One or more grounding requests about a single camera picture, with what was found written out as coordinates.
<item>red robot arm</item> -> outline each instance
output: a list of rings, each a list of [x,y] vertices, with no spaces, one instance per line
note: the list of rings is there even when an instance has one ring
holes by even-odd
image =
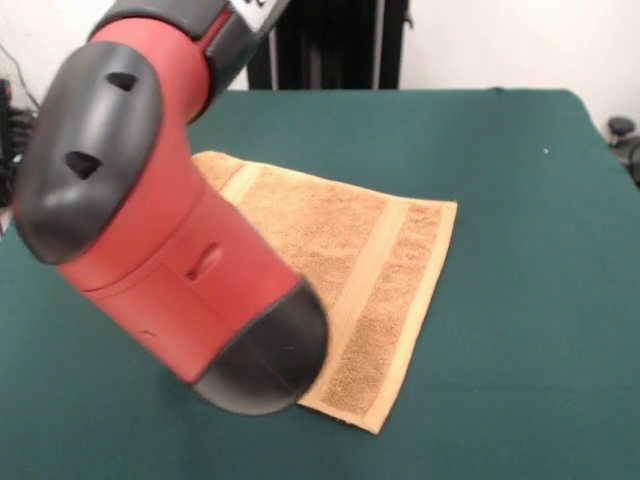
[[[191,161],[187,125],[283,0],[122,0],[61,66],[18,173],[15,218],[54,266],[210,403],[295,403],[327,353],[323,306]]]

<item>folded towel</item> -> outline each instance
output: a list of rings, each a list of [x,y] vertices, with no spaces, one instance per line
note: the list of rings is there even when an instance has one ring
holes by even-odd
[[[401,198],[215,152],[194,161],[324,302],[329,355],[299,404],[378,434],[443,267],[456,203]]]

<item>white wall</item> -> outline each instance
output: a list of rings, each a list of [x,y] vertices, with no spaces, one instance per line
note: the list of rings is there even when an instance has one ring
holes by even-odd
[[[0,41],[37,97],[111,3],[0,0]],[[640,121],[637,0],[412,0],[411,13],[402,88],[562,87],[599,128],[612,114]],[[1,55],[0,73],[14,73]]]

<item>white label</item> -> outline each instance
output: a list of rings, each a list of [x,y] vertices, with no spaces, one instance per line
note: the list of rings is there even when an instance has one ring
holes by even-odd
[[[229,0],[229,3],[251,30],[260,32],[279,1],[282,0]]]

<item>green tablecloth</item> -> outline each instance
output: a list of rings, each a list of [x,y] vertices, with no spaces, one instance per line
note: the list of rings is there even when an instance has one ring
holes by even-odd
[[[11,231],[0,478],[640,477],[640,199],[576,97],[229,93],[191,134],[194,151],[459,202],[387,424],[203,405]]]

